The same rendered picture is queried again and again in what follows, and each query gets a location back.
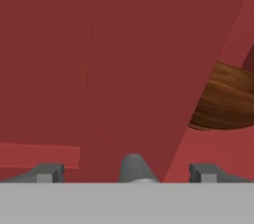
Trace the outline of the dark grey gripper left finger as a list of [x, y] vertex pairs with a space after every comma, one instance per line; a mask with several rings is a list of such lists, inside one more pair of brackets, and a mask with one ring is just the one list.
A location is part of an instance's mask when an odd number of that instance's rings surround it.
[[29, 171], [5, 179], [5, 182], [54, 183], [64, 181], [63, 164], [39, 164]]

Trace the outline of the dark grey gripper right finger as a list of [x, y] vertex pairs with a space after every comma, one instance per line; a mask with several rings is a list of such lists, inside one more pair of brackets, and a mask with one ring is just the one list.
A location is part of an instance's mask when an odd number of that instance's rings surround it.
[[217, 165], [213, 164], [190, 164], [189, 182], [200, 183], [229, 183], [249, 182], [249, 179], [227, 173]]

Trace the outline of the red open cabinet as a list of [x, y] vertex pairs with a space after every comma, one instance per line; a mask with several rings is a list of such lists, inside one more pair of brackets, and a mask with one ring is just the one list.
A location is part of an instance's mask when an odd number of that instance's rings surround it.
[[[254, 72], [254, 0], [244, 0], [220, 61]], [[254, 178], [254, 126], [236, 131], [187, 129], [164, 182], [187, 182], [190, 163], [215, 163]]]

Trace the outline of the red cabinet door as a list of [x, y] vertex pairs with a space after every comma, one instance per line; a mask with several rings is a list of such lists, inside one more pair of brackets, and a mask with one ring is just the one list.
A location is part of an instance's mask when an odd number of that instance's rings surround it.
[[81, 147], [95, 0], [0, 0], [0, 167], [62, 163]]
[[139, 153], [164, 177], [243, 0], [96, 0], [84, 181]]

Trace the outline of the brown wooden bowl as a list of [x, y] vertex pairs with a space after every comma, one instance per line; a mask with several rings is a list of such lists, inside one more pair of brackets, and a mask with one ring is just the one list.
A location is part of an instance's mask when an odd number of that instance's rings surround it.
[[236, 130], [254, 126], [254, 73], [218, 61], [189, 126], [197, 130]]

